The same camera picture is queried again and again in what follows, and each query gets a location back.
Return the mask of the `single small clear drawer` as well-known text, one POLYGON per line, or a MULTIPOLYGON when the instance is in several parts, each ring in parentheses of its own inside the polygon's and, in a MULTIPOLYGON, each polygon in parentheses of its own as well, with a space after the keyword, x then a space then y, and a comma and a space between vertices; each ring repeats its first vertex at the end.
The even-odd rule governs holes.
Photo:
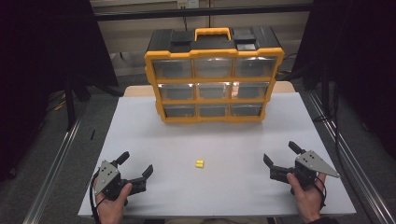
POLYGON ((227 105, 198 105, 199 115, 205 118, 225 117, 227 113, 227 105))

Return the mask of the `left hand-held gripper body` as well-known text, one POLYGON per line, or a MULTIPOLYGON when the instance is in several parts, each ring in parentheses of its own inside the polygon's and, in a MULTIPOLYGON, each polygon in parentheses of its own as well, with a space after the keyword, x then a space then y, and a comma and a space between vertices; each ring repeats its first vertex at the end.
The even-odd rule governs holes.
POLYGON ((119 198, 123 187, 128 183, 133 185, 129 195, 134 195, 147 190, 147 172, 144 172, 141 177, 135 179, 122 179, 118 166, 123 163, 123 159, 117 159, 112 162, 106 160, 102 161, 98 170, 96 185, 93 188, 95 196, 103 193, 106 199, 115 201, 119 198))

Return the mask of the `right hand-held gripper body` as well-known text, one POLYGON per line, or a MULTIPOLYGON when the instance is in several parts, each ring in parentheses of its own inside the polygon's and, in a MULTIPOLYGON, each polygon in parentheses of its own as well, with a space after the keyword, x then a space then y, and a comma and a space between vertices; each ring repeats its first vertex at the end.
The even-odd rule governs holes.
POLYGON ((340 177, 340 174, 313 150, 300 153, 293 167, 280 167, 269 161, 269 169, 271 179, 286 184, 289 183, 287 174, 294 174, 303 189, 316 182, 318 173, 340 177))

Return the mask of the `person's right hand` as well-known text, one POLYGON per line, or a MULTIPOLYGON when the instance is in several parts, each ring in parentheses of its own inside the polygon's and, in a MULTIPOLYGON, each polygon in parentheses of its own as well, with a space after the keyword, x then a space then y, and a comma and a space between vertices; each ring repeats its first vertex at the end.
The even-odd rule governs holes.
POLYGON ((294 174, 288 173, 287 179, 294 191, 297 211, 304 224, 320 219, 322 191, 324 190, 326 175, 319 173, 315 185, 306 189, 302 189, 294 174))

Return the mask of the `yellow black drawer organizer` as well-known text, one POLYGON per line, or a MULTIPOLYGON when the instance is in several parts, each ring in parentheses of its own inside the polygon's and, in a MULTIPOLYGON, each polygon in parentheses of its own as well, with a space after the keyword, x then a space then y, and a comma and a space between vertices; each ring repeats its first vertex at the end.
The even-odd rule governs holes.
POLYGON ((164 122, 261 121, 283 58, 269 26, 163 29, 145 71, 164 122))

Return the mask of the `grid of transparent organizer drawers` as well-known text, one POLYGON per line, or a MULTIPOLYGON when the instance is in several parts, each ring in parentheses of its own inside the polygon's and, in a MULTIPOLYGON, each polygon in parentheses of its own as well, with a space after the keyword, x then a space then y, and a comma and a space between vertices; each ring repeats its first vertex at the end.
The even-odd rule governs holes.
POLYGON ((159 112, 166 120, 260 119, 277 57, 206 57, 152 62, 159 112), (227 105, 225 117, 205 118, 198 105, 227 105))

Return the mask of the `black curtain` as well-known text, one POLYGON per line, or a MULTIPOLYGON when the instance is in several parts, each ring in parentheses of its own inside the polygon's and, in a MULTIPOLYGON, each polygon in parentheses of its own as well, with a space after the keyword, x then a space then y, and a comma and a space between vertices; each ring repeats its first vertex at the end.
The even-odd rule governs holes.
POLYGON ((0 0, 0 182, 65 87, 118 84, 90 0, 0 0))
POLYGON ((333 77, 396 160, 396 0, 313 0, 292 70, 333 77))

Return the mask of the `wooden table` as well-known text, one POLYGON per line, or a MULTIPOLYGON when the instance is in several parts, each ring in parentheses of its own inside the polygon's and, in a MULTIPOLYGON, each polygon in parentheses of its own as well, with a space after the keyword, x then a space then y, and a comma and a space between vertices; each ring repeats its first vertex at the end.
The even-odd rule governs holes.
MULTIPOLYGON (((273 93, 295 92, 293 85, 288 81, 277 81, 273 87, 273 93)), ((124 91, 124 97, 153 97, 154 90, 150 85, 129 86, 124 91)))

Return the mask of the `black metal stand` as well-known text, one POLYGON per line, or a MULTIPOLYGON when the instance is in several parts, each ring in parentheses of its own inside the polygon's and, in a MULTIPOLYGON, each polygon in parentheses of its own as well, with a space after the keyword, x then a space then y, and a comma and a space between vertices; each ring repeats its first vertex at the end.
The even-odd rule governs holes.
POLYGON ((64 82, 65 103, 67 109, 67 131, 70 131, 76 121, 72 79, 67 77, 64 82))
POLYGON ((321 102, 323 112, 326 118, 331 114, 330 103, 329 103, 329 77, 327 75, 328 68, 326 63, 322 65, 322 75, 321 75, 321 102))

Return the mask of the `metal floor rail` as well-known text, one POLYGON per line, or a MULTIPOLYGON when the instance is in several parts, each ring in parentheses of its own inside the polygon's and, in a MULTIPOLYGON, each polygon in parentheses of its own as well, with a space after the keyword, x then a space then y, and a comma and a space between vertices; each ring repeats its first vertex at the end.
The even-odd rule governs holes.
POLYGON ((77 118, 72 122, 70 129, 66 132, 64 140, 62 141, 57 155, 49 168, 46 178, 41 185, 39 192, 35 196, 35 200, 22 224, 39 224, 40 218, 43 215, 56 181, 58 180, 60 172, 64 166, 67 154, 76 138, 80 123, 86 113, 87 106, 88 103, 82 104, 77 118))
POLYGON ((322 108, 322 102, 315 92, 309 92, 309 99, 314 108, 318 112, 321 122, 326 127, 327 132, 332 137, 336 147, 336 153, 340 157, 341 165, 345 165, 357 185, 361 193, 364 195, 365 200, 368 202, 369 207, 375 213, 376 218, 380 224, 396 224, 396 217, 391 213, 385 200, 379 194, 373 183, 369 180, 366 173, 364 173, 361 165, 353 154, 351 148, 347 144, 344 136, 339 132, 338 125, 335 121, 326 118, 322 108))

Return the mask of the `white table sheet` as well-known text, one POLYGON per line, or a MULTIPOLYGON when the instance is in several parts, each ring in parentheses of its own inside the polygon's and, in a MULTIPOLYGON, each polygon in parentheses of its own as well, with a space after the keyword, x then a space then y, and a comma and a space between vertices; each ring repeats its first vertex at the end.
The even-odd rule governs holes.
POLYGON ((129 197, 127 217, 293 216, 290 186, 275 181, 263 162, 291 167, 289 141, 329 161, 299 93, 275 93, 261 122, 164 123, 152 97, 120 98, 99 156, 113 161, 128 151, 122 177, 151 164, 147 190, 129 197), (196 168, 204 160, 204 168, 196 168))

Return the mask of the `person's left hand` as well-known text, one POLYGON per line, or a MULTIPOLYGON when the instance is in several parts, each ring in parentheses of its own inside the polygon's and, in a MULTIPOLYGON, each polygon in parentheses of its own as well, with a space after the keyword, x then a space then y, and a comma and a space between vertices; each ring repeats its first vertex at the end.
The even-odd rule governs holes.
POLYGON ((115 201, 108 200, 103 192, 95 196, 95 201, 97 202, 96 210, 98 212, 101 224, 122 223, 124 204, 132 187, 132 184, 126 184, 120 191, 120 195, 115 201))

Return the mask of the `black horizontal bar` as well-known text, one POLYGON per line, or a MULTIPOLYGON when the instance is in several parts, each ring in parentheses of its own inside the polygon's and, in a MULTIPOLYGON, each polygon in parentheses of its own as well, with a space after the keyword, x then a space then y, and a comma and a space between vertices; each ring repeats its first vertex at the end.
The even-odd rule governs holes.
POLYGON ((191 9, 166 9, 139 12, 95 13, 93 19, 95 21, 122 21, 238 14, 286 13, 310 11, 313 7, 313 4, 292 4, 257 7, 206 7, 191 9))

